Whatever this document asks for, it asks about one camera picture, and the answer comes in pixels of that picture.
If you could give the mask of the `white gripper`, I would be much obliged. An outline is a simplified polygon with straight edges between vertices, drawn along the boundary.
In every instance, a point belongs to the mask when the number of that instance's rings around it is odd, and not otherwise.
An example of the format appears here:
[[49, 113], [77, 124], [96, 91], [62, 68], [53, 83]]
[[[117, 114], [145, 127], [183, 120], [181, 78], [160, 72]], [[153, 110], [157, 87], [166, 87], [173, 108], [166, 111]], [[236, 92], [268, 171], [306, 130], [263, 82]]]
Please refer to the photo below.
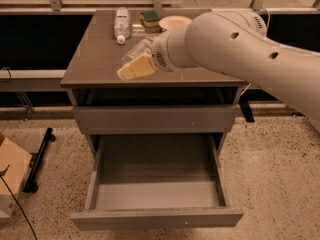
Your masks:
[[[185, 34], [188, 26], [183, 25], [160, 34], [151, 45], [155, 65], [164, 72], [174, 72], [194, 68], [185, 48]], [[153, 74], [156, 69], [150, 55], [141, 54], [117, 71], [121, 80], [133, 80]]]

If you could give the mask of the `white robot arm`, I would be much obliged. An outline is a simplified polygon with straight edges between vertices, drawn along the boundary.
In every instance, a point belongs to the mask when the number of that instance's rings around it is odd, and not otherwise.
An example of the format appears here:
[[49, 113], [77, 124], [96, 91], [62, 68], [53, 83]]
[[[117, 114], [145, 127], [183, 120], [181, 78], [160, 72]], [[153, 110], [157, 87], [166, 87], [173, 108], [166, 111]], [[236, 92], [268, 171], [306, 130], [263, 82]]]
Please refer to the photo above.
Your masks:
[[208, 12], [160, 34], [117, 71], [122, 80], [203, 69], [250, 83], [320, 121], [320, 53], [269, 39], [253, 12]]

